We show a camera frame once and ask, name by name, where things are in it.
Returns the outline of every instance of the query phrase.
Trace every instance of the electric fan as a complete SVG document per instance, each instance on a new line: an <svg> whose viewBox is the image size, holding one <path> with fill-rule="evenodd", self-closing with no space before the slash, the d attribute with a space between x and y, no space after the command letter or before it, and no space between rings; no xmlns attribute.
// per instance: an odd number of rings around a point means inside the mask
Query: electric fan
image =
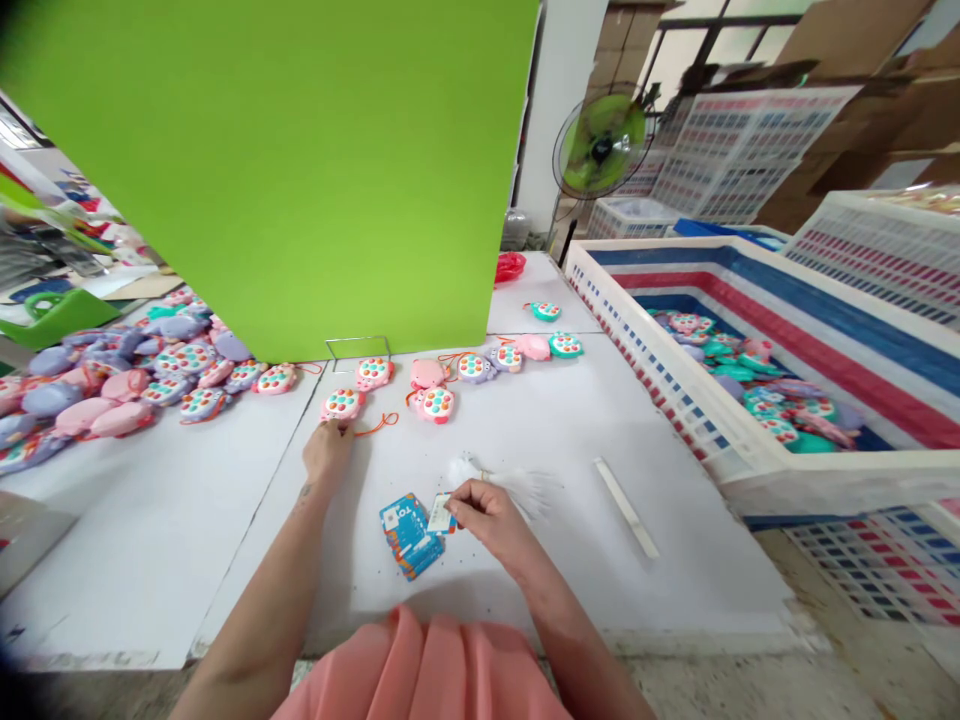
<svg viewBox="0 0 960 720"><path fill-rule="evenodd" d="M658 92L659 88L651 88L646 97L654 98ZM605 94L594 95L577 105L563 123L553 146L553 177L560 192L547 237L553 236L562 195L576 198L576 208L580 201L609 195L639 168L638 159L642 164L646 101L640 96L634 99L636 93L636 85L616 83ZM560 253L561 266L575 229L576 220L570 225Z"/></svg>

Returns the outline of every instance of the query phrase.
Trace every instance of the concrete floor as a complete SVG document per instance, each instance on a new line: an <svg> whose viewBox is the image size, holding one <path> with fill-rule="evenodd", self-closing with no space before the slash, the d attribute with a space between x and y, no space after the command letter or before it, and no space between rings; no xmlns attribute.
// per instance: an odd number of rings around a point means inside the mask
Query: concrete floor
<svg viewBox="0 0 960 720"><path fill-rule="evenodd" d="M660 720L960 717L960 686L899 623L861 620L779 531L758 536L836 654L627 658ZM298 663L294 684L312 663ZM190 671L38 676L52 716L77 720L164 718Z"/></svg>

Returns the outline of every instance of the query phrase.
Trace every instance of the green board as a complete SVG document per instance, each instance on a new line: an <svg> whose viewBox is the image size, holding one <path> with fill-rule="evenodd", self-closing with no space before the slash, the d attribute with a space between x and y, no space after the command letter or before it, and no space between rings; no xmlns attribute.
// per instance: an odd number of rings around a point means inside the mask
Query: green board
<svg viewBox="0 0 960 720"><path fill-rule="evenodd" d="M0 87L270 362L486 330L538 3L347 5L22 2L3 39Z"/></svg>

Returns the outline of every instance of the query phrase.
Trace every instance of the red object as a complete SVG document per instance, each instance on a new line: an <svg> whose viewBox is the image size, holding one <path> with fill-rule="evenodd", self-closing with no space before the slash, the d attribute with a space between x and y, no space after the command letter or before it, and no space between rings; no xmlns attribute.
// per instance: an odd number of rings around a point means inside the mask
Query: red object
<svg viewBox="0 0 960 720"><path fill-rule="evenodd" d="M504 253L497 259L497 278L494 282L516 280L523 274L527 259L520 253Z"/></svg>

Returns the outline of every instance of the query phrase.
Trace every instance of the white stick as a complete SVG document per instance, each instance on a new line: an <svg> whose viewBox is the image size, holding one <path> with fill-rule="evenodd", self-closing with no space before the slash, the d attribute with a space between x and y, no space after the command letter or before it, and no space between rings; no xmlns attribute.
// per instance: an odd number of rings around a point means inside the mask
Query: white stick
<svg viewBox="0 0 960 720"><path fill-rule="evenodd" d="M640 522L636 510L633 509L630 501L627 500L627 496L623 494L623 488L620 487L620 483L617 482L617 478L614 476L610 466L607 465L606 460L603 458L594 458L593 464L597 466L597 472L600 473L600 477L602 477L604 483L606 483L607 490L609 490L613 496L624 519L630 524L630 529L633 530L633 534L637 536L637 541L640 543L640 547L643 548L643 552L651 560L660 557L660 551L657 550L653 538L650 537L650 533L647 532L643 523Z"/></svg>

